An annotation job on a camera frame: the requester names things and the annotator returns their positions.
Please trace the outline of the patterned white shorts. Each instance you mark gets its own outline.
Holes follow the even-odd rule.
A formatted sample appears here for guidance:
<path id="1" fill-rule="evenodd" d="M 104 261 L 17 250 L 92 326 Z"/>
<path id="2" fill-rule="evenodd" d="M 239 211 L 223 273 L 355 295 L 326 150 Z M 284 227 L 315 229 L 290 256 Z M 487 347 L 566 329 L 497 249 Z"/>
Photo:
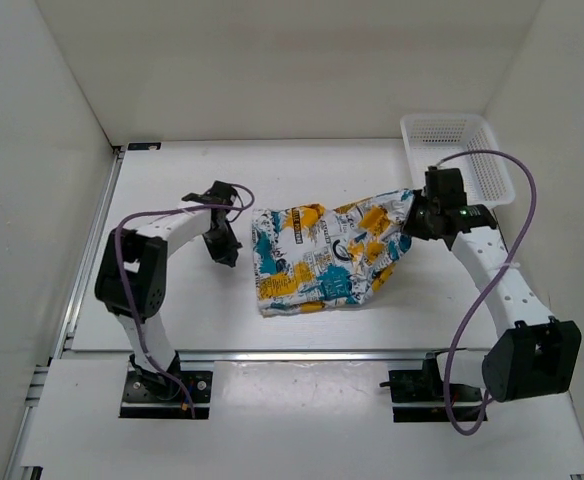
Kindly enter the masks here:
<path id="1" fill-rule="evenodd" d="M 329 209 L 256 209 L 251 234 L 264 317 L 360 306 L 412 245 L 403 227 L 415 195 L 399 189 Z"/>

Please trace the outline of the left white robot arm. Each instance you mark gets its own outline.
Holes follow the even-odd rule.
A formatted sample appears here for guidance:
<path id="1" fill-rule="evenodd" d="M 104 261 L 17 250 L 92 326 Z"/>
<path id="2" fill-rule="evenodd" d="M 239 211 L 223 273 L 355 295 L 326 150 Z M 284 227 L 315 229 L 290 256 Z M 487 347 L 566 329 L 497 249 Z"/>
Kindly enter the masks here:
<path id="1" fill-rule="evenodd" d="M 176 398 L 193 404 L 179 354 L 160 315 L 167 294 L 168 260 L 190 241 L 202 238 L 213 262 L 235 267 L 242 244 L 228 215 L 240 215 L 254 203 L 253 193 L 244 201 L 240 191 L 249 189 L 217 180 L 202 194 L 185 195 L 173 209 L 126 216 L 108 235 L 95 297 L 124 329 L 133 350 L 132 368 L 160 400 Z"/>

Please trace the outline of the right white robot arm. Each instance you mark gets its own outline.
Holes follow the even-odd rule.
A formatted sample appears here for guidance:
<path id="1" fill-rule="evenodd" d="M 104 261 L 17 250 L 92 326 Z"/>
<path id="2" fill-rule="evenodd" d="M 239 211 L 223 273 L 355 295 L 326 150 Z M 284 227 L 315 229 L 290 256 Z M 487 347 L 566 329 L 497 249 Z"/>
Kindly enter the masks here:
<path id="1" fill-rule="evenodd" d="M 558 320 L 513 268 L 490 210 L 468 203 L 459 169 L 426 171 L 404 232 L 445 243 L 471 276 L 498 336 L 485 355 L 454 348 L 438 354 L 437 365 L 421 375 L 427 396 L 442 400 L 459 384 L 503 403 L 569 389 L 581 332 L 575 322 Z"/>

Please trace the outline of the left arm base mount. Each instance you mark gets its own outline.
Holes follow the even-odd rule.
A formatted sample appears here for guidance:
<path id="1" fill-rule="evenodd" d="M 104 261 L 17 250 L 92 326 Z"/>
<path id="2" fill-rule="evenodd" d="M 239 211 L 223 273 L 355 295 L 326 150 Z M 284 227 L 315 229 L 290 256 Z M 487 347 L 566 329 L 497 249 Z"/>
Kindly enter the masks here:
<path id="1" fill-rule="evenodd" d="M 181 388 L 171 382 L 159 385 L 128 367 L 122 389 L 119 417 L 122 419 L 207 420 L 210 416 L 213 371 L 181 367 L 181 382 L 194 402 L 191 409 Z"/>

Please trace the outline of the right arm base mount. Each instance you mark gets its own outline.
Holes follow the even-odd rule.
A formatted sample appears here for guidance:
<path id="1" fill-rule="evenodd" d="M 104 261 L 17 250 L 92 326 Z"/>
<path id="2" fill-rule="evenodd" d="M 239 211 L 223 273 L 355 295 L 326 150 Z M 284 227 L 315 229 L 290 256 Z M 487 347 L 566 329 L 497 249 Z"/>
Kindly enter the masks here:
<path id="1" fill-rule="evenodd" d="M 423 371 L 390 370 L 388 379 L 379 384 L 390 393 L 393 422 L 447 423 L 442 382 L 431 380 Z M 476 421 L 483 395 L 479 388 L 452 384 L 450 398 L 458 422 Z"/>

